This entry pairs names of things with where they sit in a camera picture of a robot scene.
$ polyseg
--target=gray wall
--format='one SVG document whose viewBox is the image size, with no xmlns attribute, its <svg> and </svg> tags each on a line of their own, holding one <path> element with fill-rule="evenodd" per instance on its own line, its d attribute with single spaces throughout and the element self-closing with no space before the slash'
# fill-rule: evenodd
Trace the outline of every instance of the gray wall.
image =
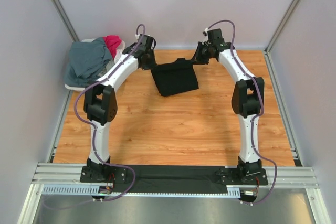
<svg viewBox="0 0 336 224">
<path fill-rule="evenodd" d="M 237 25 L 237 47 L 265 47 L 291 0 L 60 0 L 80 39 L 117 34 L 134 42 L 145 23 L 159 47 L 195 48 L 219 19 Z M 232 29 L 226 25 L 225 38 Z"/>
<path fill-rule="evenodd" d="M 17 222 L 37 162 L 45 162 L 66 91 L 71 45 L 50 0 L 0 0 L 0 222 Z"/>
<path fill-rule="evenodd" d="M 302 0 L 271 58 L 304 164 L 336 223 L 336 0 Z"/>
</svg>

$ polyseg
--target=blue cloth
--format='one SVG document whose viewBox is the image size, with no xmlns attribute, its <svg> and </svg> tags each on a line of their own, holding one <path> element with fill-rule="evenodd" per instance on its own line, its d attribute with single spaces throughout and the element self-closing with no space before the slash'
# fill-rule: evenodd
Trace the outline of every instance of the blue cloth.
<svg viewBox="0 0 336 224">
<path fill-rule="evenodd" d="M 64 82 L 71 87 L 86 87 L 95 82 L 112 55 L 103 38 L 93 42 L 74 42 L 69 52 Z"/>
</svg>

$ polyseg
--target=wooden tabletop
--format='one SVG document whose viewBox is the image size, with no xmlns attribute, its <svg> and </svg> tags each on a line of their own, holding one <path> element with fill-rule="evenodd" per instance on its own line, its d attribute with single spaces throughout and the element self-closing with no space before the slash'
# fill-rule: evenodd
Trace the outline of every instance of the wooden tabletop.
<svg viewBox="0 0 336 224">
<path fill-rule="evenodd" d="M 156 50 L 157 63 L 190 59 L 194 50 Z M 265 114 L 259 121 L 260 153 L 279 166 L 294 166 L 262 51 L 241 50 L 246 67 L 265 80 Z M 150 165 L 237 165 L 238 116 L 231 107 L 234 82 L 216 60 L 194 66 L 199 89 L 160 96 L 150 71 L 138 69 L 117 91 L 118 113 L 110 127 L 111 162 Z M 54 163 L 85 163 L 90 127 L 73 112 L 74 93 Z M 78 109 L 83 112 L 83 99 Z M 263 165 L 272 164 L 263 161 Z"/>
</svg>

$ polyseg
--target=black cloth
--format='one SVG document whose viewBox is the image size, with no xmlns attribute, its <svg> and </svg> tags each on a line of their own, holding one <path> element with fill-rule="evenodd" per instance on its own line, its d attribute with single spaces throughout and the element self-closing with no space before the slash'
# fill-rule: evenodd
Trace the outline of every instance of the black cloth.
<svg viewBox="0 0 336 224">
<path fill-rule="evenodd" d="M 220 166 L 130 165 L 137 175 L 131 193 L 226 194 L 227 187 L 216 174 Z M 126 190 L 133 179 L 126 171 L 124 183 L 116 183 L 115 192 Z"/>
<path fill-rule="evenodd" d="M 152 76 L 159 93 L 164 97 L 198 89 L 193 64 L 185 58 L 158 65 L 152 70 Z"/>
</svg>

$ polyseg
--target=cable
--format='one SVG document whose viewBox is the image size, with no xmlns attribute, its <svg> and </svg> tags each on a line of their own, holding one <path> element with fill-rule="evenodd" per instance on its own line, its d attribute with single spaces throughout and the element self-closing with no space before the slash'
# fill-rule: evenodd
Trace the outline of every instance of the cable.
<svg viewBox="0 0 336 224">
<path fill-rule="evenodd" d="M 119 199 L 120 197 L 122 197 L 123 195 L 125 195 L 134 185 L 135 183 L 135 171 L 132 167 L 129 167 L 129 166 L 126 166 L 126 165 L 117 165 L 117 164 L 110 164 L 110 163 L 107 163 L 105 161 L 103 161 L 100 156 L 98 155 L 97 153 L 97 149 L 96 149 L 96 132 L 97 132 L 97 126 L 94 124 L 94 123 L 91 123 L 90 121 L 87 121 L 85 119 L 83 119 L 79 114 L 78 114 L 78 111 L 77 111 L 77 104 L 78 104 L 78 101 L 80 99 L 80 97 L 85 94 L 85 92 L 87 92 L 88 90 L 92 89 L 93 87 L 99 85 L 99 84 L 102 84 L 104 82 L 106 82 L 107 80 L 109 80 L 112 75 L 132 56 L 132 54 L 135 52 L 135 50 L 138 48 L 139 44 L 141 43 L 141 40 L 143 39 L 143 36 L 144 34 L 146 33 L 146 27 L 144 24 L 140 24 L 138 25 L 137 27 L 137 31 L 136 33 L 138 34 L 138 31 L 139 31 L 139 28 L 140 27 L 143 27 L 143 32 L 142 32 L 142 35 L 140 37 L 140 39 L 138 40 L 137 44 L 134 46 L 134 48 L 130 51 L 130 53 L 122 60 L 118 63 L 118 65 L 112 70 L 112 72 L 107 76 L 107 78 L 103 79 L 103 80 L 100 80 L 100 81 L 97 81 L 95 82 L 94 84 L 88 86 L 87 88 L 85 88 L 83 91 L 81 91 L 79 93 L 79 95 L 76 97 L 76 100 L 75 100 L 75 105 L 73 106 L 74 107 L 74 111 L 75 111 L 75 115 L 76 117 L 83 123 L 86 123 L 86 124 L 89 124 L 91 126 L 93 126 L 94 130 L 93 130 L 93 135 L 92 135 L 92 148 L 93 148 L 93 151 L 94 151 L 94 154 L 96 156 L 96 158 L 99 160 L 99 162 L 101 162 L 102 164 L 105 164 L 105 165 L 108 165 L 108 166 L 112 166 L 112 167 L 119 167 L 119 168 L 125 168 L 125 169 L 128 169 L 132 172 L 133 174 L 133 180 L 132 180 L 132 183 L 131 185 L 124 191 L 122 192 L 121 194 L 117 195 L 117 196 L 114 196 L 112 198 L 108 198 L 108 199 L 103 199 L 102 201 L 112 201 L 112 200 L 116 200 L 116 199 Z M 42 202 L 42 205 L 49 209 L 49 210 L 67 210 L 67 209 L 71 209 L 71 208 L 75 208 L 75 207 L 78 207 L 78 206 L 81 206 L 81 205 L 84 205 L 84 204 L 87 204 L 87 203 L 90 203 L 90 202 L 93 202 L 93 200 L 86 200 L 86 201 L 83 201 L 83 202 L 80 202 L 78 204 L 75 204 L 73 206 L 69 206 L 69 207 L 61 207 L 61 208 L 53 208 L 53 207 L 49 207 L 45 204 L 45 201 L 44 200 Z"/>
<path fill-rule="evenodd" d="M 256 191 L 256 194 L 258 195 L 259 192 L 259 186 L 260 186 L 260 181 L 258 176 L 256 176 L 256 181 L 257 181 L 257 188 L 253 189 L 252 191 Z"/>
<path fill-rule="evenodd" d="M 156 40 L 154 39 L 154 46 L 153 46 L 152 50 L 154 50 L 155 48 L 156 48 Z"/>
<path fill-rule="evenodd" d="M 217 24 L 219 24 L 219 23 L 223 23 L 223 22 L 228 22 L 228 23 L 230 23 L 230 24 L 232 25 L 232 28 L 233 28 L 233 34 L 232 34 L 232 40 L 231 40 L 231 46 L 230 46 L 231 55 L 232 55 L 233 59 L 235 60 L 236 64 L 239 66 L 240 70 L 243 72 L 243 74 L 245 74 L 248 78 L 250 78 L 250 79 L 252 80 L 254 86 L 256 87 L 256 91 L 257 91 L 257 94 L 258 94 L 258 99 L 259 99 L 259 102 L 260 102 L 261 112 L 260 112 L 260 114 L 255 115 L 255 116 L 252 118 L 252 120 L 251 120 L 251 122 L 252 122 L 252 125 L 251 125 L 251 143 L 252 143 L 252 148 L 253 148 L 253 150 L 255 151 L 255 153 L 256 153 L 260 158 L 262 158 L 262 159 L 264 159 L 264 160 L 266 160 L 266 161 L 271 162 L 271 163 L 274 165 L 274 170 L 275 170 L 275 171 L 274 171 L 274 180 L 273 180 L 273 183 L 272 183 L 272 185 L 271 185 L 271 188 L 270 188 L 269 192 L 267 193 L 267 195 L 266 195 L 263 199 L 261 199 L 261 200 L 258 201 L 258 202 L 254 202 L 254 203 L 253 203 L 253 205 L 257 205 L 257 204 L 261 204 L 262 202 L 264 202 L 264 201 L 269 197 L 269 195 L 272 193 L 272 191 L 273 191 L 273 189 L 274 189 L 274 186 L 275 186 L 275 183 L 276 183 L 276 180 L 277 180 L 277 176 L 278 176 L 278 166 L 277 166 L 277 164 L 276 164 L 273 160 L 271 160 L 271 159 L 269 159 L 269 158 L 266 158 L 266 157 L 262 156 L 262 155 L 258 152 L 258 150 L 256 149 L 256 145 L 255 145 L 254 138 L 253 138 L 253 132 L 254 132 L 254 120 L 255 120 L 256 118 L 258 118 L 258 117 L 260 117 L 260 116 L 262 116 L 262 115 L 264 114 L 264 111 L 265 111 L 265 109 L 264 109 L 264 103 L 263 103 L 263 99 L 261 98 L 261 94 L 260 94 L 260 90 L 259 90 L 257 81 L 255 80 L 255 78 L 253 78 L 251 75 L 249 75 L 249 74 L 245 71 L 245 69 L 244 69 L 244 68 L 242 67 L 242 65 L 239 63 L 239 61 L 237 60 L 237 58 L 235 57 L 235 54 L 234 54 L 234 52 L 233 52 L 233 43 L 234 43 L 234 41 L 235 41 L 235 37 L 236 37 L 236 26 L 235 26 L 235 24 L 234 24 L 231 20 L 229 20 L 229 19 L 223 19 L 223 20 L 220 20 L 220 21 L 217 21 L 217 22 L 213 23 L 213 24 L 210 25 L 207 29 L 210 29 L 210 28 L 212 28 L 214 25 L 217 25 Z"/>
</svg>

